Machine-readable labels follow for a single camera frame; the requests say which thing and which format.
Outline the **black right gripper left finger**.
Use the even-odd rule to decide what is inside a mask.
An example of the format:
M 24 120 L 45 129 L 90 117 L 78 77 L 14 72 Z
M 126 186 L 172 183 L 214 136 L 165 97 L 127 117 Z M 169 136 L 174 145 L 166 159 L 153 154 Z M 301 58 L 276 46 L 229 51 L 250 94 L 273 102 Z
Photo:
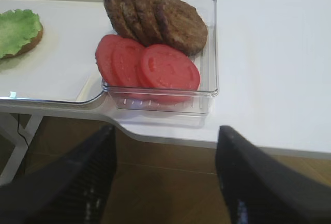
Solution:
M 1 223 L 100 223 L 117 168 L 103 126 L 44 168 L 1 187 Z

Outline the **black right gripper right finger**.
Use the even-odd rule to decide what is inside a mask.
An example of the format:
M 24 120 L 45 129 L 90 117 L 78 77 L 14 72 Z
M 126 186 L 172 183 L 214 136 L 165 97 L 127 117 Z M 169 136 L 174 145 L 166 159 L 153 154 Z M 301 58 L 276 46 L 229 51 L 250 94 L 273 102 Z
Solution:
M 215 166 L 231 223 L 330 223 L 330 187 L 220 126 Z

